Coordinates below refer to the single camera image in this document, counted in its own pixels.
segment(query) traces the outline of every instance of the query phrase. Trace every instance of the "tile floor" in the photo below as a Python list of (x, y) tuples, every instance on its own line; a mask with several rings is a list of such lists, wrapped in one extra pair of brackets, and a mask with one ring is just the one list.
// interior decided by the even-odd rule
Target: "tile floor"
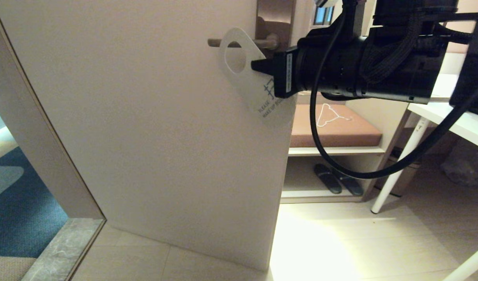
[[(73, 281), (440, 281), (478, 250), (478, 189), (423, 169), (401, 199), (281, 205), (268, 272), (103, 228)], [(470, 281), (478, 281), (478, 272)]]

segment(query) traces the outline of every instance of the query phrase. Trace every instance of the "window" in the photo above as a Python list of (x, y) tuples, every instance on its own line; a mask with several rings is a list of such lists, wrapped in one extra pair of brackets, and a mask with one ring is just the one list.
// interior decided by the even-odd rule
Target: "window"
[(331, 25), (334, 7), (316, 8), (313, 25)]

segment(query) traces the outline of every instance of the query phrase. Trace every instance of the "blue carpet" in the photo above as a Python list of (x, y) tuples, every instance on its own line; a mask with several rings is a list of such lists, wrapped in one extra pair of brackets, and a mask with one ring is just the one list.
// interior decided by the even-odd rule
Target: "blue carpet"
[(24, 169), (0, 194), (0, 256), (37, 258), (64, 226), (67, 215), (20, 148), (0, 158), (0, 166)]

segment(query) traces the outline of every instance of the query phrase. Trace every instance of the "trash bin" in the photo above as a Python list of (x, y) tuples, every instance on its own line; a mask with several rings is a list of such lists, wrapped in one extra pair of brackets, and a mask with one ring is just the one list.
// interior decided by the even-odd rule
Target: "trash bin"
[[(386, 161), (385, 167), (390, 167), (392, 164), (395, 164), (400, 157), (400, 154), (402, 153), (401, 148), (393, 148), (392, 153), (390, 153), (390, 156), (388, 157), (388, 160)], [(395, 196), (402, 196), (407, 192), (407, 187), (409, 187), (409, 183), (411, 182), (412, 178), (414, 178), (414, 175), (416, 174), (416, 171), (421, 167), (421, 160), (416, 160), (416, 162), (410, 164), (407, 168), (405, 168), (402, 171), (402, 174), (398, 178), (395, 186), (393, 187), (392, 191), (390, 194), (395, 195)], [(381, 188), (385, 185), (386, 180), (388, 177), (384, 178), (378, 178), (376, 180), (376, 184), (374, 187), (377, 189), (381, 190)]]

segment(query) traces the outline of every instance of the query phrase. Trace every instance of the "lever door handle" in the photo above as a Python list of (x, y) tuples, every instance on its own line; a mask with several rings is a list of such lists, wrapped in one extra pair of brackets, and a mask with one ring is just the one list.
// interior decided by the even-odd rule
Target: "lever door handle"
[[(279, 36), (277, 34), (269, 34), (266, 39), (254, 39), (253, 42), (260, 49), (275, 50), (279, 47)], [(208, 46), (210, 47), (220, 47), (221, 39), (208, 39)], [(237, 42), (233, 42), (228, 45), (229, 48), (240, 48)]]

